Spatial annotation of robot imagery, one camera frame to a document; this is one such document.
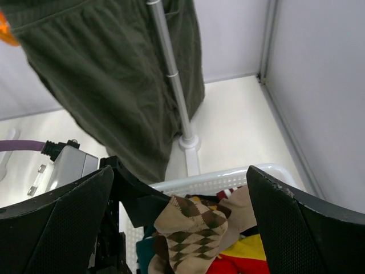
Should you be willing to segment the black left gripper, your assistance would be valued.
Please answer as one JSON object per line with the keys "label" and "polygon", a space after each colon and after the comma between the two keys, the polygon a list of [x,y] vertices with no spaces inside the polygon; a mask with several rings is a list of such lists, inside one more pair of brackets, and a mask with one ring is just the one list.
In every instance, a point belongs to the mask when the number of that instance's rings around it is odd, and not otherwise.
{"label": "black left gripper", "polygon": [[141,182],[115,156],[102,158],[99,167],[111,167],[114,179],[96,238],[91,273],[140,273],[136,244],[170,197]]}

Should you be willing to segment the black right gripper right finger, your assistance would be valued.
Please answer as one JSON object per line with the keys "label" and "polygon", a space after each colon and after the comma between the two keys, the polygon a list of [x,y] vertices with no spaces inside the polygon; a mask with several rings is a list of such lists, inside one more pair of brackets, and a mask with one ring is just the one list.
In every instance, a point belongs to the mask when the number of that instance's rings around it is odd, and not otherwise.
{"label": "black right gripper right finger", "polygon": [[255,166],[247,184],[270,273],[364,273],[364,214]]}

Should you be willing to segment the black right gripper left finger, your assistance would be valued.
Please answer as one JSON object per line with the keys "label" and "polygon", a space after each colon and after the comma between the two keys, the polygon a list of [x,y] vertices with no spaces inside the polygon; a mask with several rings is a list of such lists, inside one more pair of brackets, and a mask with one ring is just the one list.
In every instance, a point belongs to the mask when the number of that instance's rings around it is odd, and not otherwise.
{"label": "black right gripper left finger", "polygon": [[86,273],[113,183],[104,167],[1,208],[1,273]]}

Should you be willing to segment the brown argyle sock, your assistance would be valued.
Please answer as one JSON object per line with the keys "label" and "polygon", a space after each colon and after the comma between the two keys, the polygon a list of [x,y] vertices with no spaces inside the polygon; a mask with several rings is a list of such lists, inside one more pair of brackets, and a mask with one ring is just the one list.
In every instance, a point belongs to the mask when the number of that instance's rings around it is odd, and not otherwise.
{"label": "brown argyle sock", "polygon": [[220,200],[216,196],[186,195],[185,198],[199,202],[212,210],[220,211],[227,219],[232,214],[232,211],[229,208],[219,204]]}
{"label": "brown argyle sock", "polygon": [[218,255],[228,221],[221,211],[172,196],[154,227],[167,242],[168,261],[174,273],[206,273]]}

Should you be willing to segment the white round clip hanger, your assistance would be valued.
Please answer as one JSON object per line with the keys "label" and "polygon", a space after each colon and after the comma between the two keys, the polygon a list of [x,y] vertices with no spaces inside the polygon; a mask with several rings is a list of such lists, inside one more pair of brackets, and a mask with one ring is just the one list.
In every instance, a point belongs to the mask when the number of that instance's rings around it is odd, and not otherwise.
{"label": "white round clip hanger", "polygon": [[15,46],[15,47],[20,46],[18,41],[12,35],[11,30],[10,30],[10,25],[9,25],[8,21],[6,20],[5,16],[3,15],[3,13],[0,13],[0,21],[1,21],[1,23],[0,23],[1,41],[5,42],[6,44],[8,44],[10,46]]}

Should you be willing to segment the beige ribbed sock striped cuff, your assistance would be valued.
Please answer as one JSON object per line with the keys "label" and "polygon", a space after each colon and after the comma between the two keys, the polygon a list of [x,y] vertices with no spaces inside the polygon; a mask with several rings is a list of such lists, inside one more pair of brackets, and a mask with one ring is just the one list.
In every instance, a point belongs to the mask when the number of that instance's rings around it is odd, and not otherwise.
{"label": "beige ribbed sock striped cuff", "polygon": [[231,210],[228,220],[228,229],[224,233],[219,252],[233,245],[239,238],[240,233],[257,225],[247,185],[228,188],[217,193],[219,205]]}

